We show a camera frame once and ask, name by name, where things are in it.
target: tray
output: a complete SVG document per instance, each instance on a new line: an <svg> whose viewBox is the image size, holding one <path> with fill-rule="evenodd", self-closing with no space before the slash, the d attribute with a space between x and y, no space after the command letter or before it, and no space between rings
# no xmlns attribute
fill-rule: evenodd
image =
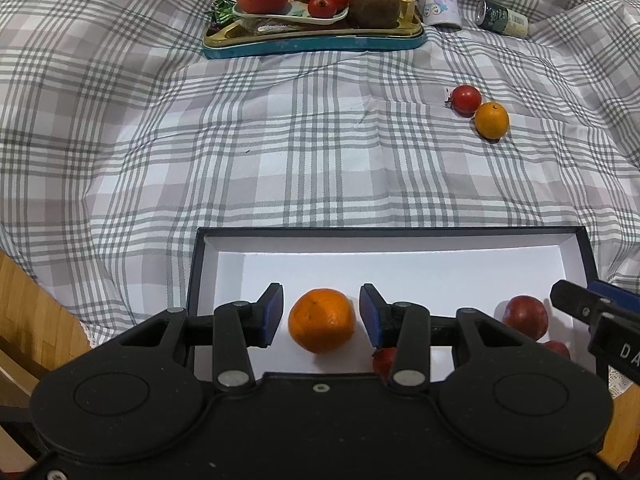
<svg viewBox="0 0 640 480"><path fill-rule="evenodd" d="M427 40L422 23L400 22L396 28L351 28L340 20L316 30L252 35L233 22L217 33L202 37L202 49L209 59L242 56L314 52L317 50L409 50Z"/></svg>
<svg viewBox="0 0 640 480"><path fill-rule="evenodd" d="M191 271L188 311L211 314L235 300L255 301L271 282L284 287L284 313L273 345L251 348L256 378L265 371L370 372L372 347L357 309L359 288L373 283L388 302L413 301L435 316L471 306L501 319L509 299L528 294L550 314L549 338L563 341L572 359L596 371L587 352L587 326L552 307L552 285L597 279L583 227L482 229L253 229L202 228ZM287 331L295 301L312 288L340 290L356 306L353 338L331 354L300 348ZM196 348L194 373L210 380L210 348ZM606 377L598 367L599 375ZM453 371L450 348L433 348L431 380Z"/></svg>
<svg viewBox="0 0 640 480"><path fill-rule="evenodd" d="M339 22L347 17L347 13L349 12L349 7L345 7L343 10L335 14L330 18L314 18L309 15L307 6L303 2L292 1L289 2L282 12L278 14L250 14L248 12L244 12L238 4L234 5L233 12L236 16L240 18L272 18L274 20L284 20L286 22L292 23L311 23L313 25L333 25L335 22Z"/></svg>

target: white plate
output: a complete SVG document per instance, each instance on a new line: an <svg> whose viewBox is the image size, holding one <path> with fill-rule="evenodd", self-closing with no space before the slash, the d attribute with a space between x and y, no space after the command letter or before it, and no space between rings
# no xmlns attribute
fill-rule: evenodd
<svg viewBox="0 0 640 480"><path fill-rule="evenodd" d="M282 9L282 12L278 14L250 14L244 12L238 4L235 4L233 8L233 13L240 18L273 18L285 22L309 23L313 25L331 25L332 23L339 22L347 16L347 12L349 12L349 7L346 7L330 18L313 18L309 15L306 4L296 1L289 2Z"/></svg>
<svg viewBox="0 0 640 480"><path fill-rule="evenodd" d="M457 309L471 306L501 319L513 296L539 298L550 313L549 330L541 341L551 338L564 342L574 361L595 369L594 358L586 348L587 326L554 309L548 299L557 280L586 286L575 233L204 239L200 316L211 314L214 306L223 303L255 301L271 282L284 287L284 312L273 344L267 349L249 349L256 378L265 371L371 372L372 347L358 313L357 298L363 283L373 283L389 303L413 301L434 316L452 317ZM300 348L287 330L295 301L318 287L335 288L350 297L358 319L353 338L337 351L321 356ZM431 357L432 381L442 380L453 371L450 348L432 348ZM196 349L195 372L199 379L210 380L210 359L211 348Z"/></svg>

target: wooden edge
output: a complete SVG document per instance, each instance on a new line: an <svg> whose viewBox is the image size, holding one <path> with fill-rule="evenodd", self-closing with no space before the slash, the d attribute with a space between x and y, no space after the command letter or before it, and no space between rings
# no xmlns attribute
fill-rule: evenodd
<svg viewBox="0 0 640 480"><path fill-rule="evenodd" d="M0 471L4 473L27 471L34 464L35 460L0 427Z"/></svg>
<svg viewBox="0 0 640 480"><path fill-rule="evenodd" d="M614 399L613 405L613 420L598 456L613 469L619 469L631 460L640 437L640 386L632 384Z"/></svg>
<svg viewBox="0 0 640 480"><path fill-rule="evenodd" d="M2 351L0 351L0 373L4 374L28 396L31 396L36 384L38 384L38 380L34 376Z"/></svg>

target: gold tray rim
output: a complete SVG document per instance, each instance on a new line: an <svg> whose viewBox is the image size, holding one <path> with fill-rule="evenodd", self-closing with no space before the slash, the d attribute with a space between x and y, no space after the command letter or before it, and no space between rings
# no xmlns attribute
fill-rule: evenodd
<svg viewBox="0 0 640 480"><path fill-rule="evenodd" d="M313 36L377 36L380 38L409 39L420 36L423 32L421 22L412 22L409 27L403 27L399 22L396 28L333 28L329 30L302 30L297 32L281 32L279 34L262 34L258 36L242 36L240 38L226 38L226 34L236 27L241 27L238 22L227 25L212 36L207 36L208 27L202 35L202 44L206 48L225 48L240 44L261 43L272 40L288 40L290 38L309 38Z"/></svg>

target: checkered fabric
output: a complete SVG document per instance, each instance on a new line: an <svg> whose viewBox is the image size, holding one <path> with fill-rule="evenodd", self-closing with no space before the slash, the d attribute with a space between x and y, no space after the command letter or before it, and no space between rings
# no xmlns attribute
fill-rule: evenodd
<svg viewBox="0 0 640 480"><path fill-rule="evenodd" d="M0 0L0 247L100 343L185 303L199 226L586 225L640 289L640 0L494 0L530 40L209 61L213 0ZM511 133L443 106L468 83Z"/></svg>

